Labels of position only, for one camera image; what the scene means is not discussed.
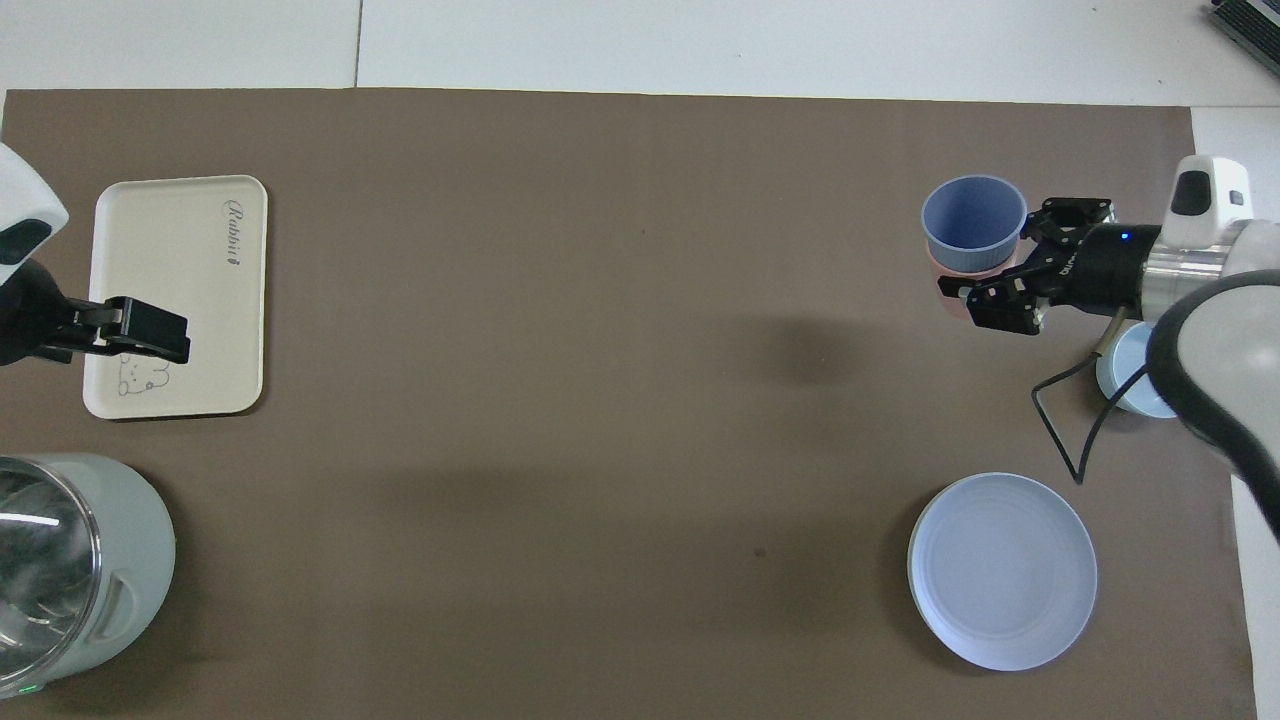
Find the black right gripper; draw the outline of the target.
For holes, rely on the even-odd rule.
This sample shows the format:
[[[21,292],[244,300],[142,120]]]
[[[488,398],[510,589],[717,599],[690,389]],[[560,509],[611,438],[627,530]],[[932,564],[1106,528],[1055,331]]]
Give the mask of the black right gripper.
[[[1050,197],[1029,213],[1021,237],[1064,258],[1030,258],[996,274],[942,274],[940,292],[963,304],[979,328],[1039,334],[1051,307],[1140,319],[1140,287],[1151,254],[1149,225],[1114,222],[1114,201]]]

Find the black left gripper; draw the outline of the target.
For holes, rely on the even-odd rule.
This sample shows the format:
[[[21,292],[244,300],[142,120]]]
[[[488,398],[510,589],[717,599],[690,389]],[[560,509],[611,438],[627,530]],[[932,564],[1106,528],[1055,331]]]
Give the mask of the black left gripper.
[[[63,327],[65,348],[50,348],[49,340]],[[188,320],[128,296],[70,301],[44,265],[22,264],[1,288],[1,364],[27,357],[69,364],[72,352],[187,364]]]

